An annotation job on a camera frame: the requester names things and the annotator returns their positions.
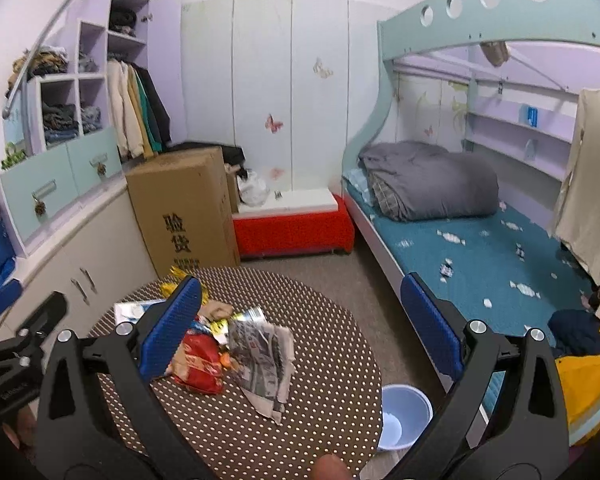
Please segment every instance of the blue bedsheet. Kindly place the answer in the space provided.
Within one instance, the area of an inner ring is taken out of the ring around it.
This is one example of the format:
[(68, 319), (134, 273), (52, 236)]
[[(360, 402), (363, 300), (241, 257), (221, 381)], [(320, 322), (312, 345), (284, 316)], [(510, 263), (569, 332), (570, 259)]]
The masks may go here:
[[(402, 271), (417, 272), (433, 293), (465, 319), (484, 320), (494, 332), (524, 335), (541, 328), (556, 310), (583, 308), (590, 283), (571, 253), (511, 206), (487, 218), (394, 222), (365, 204), (348, 186)], [(453, 275), (444, 278), (441, 266)], [(491, 415), (503, 374), (494, 374), (483, 405)]]

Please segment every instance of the brown tablecloth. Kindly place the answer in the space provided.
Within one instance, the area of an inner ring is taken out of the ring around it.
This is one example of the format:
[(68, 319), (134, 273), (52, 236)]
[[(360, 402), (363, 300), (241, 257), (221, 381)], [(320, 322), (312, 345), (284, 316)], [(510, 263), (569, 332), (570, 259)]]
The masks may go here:
[[(208, 268), (196, 275), (211, 298), (237, 311), (261, 306), (268, 321), (288, 326), (294, 335), (296, 373), (282, 426), (256, 413), (230, 378), (218, 396), (190, 393), (170, 378), (154, 381), (156, 396), (194, 449), (225, 480), (306, 478), (325, 453), (337, 454), (358, 473), (380, 437), (381, 378), (350, 312), (272, 272)], [(125, 301), (161, 298), (159, 283), (145, 285)], [(110, 311), (91, 335), (113, 327)], [(107, 376), (101, 382), (125, 443), (144, 452), (113, 382)]]

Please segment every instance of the teal drawer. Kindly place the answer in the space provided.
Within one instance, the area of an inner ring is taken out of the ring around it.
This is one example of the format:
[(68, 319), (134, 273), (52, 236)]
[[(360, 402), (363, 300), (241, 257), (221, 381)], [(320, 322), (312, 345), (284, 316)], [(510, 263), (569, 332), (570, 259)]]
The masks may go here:
[[(122, 171), (116, 131), (113, 128), (72, 140), (67, 143), (67, 149), (74, 170), (75, 186), (80, 195)], [(98, 174), (98, 168), (104, 174)]]
[[(4, 201), (25, 242), (40, 226), (78, 198), (66, 144), (32, 156), (0, 175)], [(37, 215), (36, 200), (45, 212)]]

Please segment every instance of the gray carpet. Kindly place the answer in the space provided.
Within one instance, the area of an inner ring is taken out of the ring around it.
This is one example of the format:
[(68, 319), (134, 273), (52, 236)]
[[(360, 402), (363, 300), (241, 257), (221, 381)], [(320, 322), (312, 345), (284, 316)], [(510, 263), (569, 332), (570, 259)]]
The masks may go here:
[[(348, 308), (371, 345), (382, 384), (411, 384), (429, 397), (434, 410), (445, 395), (433, 366), (371, 250), (358, 234), (351, 254), (269, 258), (242, 263), (284, 274)], [(378, 453), (361, 473), (380, 479), (403, 455)]]

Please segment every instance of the bed headboard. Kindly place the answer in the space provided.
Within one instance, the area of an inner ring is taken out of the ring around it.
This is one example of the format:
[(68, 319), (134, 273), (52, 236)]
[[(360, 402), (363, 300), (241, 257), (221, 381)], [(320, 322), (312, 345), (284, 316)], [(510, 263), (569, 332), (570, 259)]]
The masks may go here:
[[(553, 41), (600, 47), (600, 0), (500, 0), (492, 8), (486, 7), (486, 0), (461, 0), (462, 11), (455, 18), (452, 1), (425, 0), (378, 22), (378, 99), (365, 125), (345, 148), (343, 171), (357, 166), (360, 150), (384, 125), (393, 98), (394, 60), (484, 41)], [(466, 68), (472, 70), (471, 62)]]

